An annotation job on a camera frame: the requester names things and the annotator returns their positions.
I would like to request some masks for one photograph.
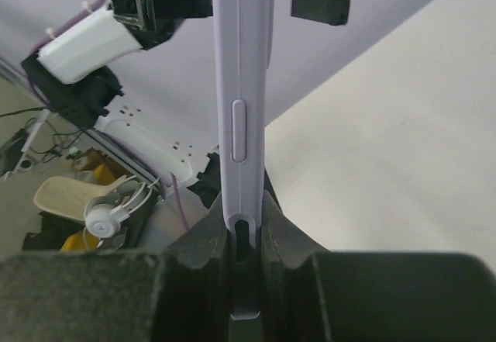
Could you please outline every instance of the floor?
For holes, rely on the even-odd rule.
[[[37,104],[24,92],[23,88],[11,85],[0,79],[0,114],[36,107]],[[0,144],[24,127],[35,112],[23,113],[0,119]],[[67,124],[60,118],[50,118],[57,130],[66,131]],[[33,148],[43,151],[52,146],[52,130],[43,126],[33,143]],[[0,257],[21,251],[22,241],[27,232],[38,232],[40,217],[33,204],[33,196],[47,178],[63,174],[68,170],[66,161],[55,160],[49,168],[16,174],[0,183]]]

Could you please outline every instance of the white headphones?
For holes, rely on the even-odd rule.
[[[92,199],[85,206],[84,222],[89,233],[102,239],[114,236],[121,230],[121,223],[150,198],[152,187],[159,181],[157,179],[147,186],[146,183],[134,181],[134,178],[127,178],[106,196]]]

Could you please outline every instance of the headphones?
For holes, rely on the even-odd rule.
[[[146,185],[134,180],[135,177],[127,178],[119,187],[85,206],[84,223],[89,233],[102,239],[114,236],[121,230],[121,223],[148,201],[159,178]]]

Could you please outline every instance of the white ear cup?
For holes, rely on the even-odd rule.
[[[86,229],[93,236],[107,239],[121,229],[120,223],[111,215],[114,206],[101,204],[94,206],[86,215]]]

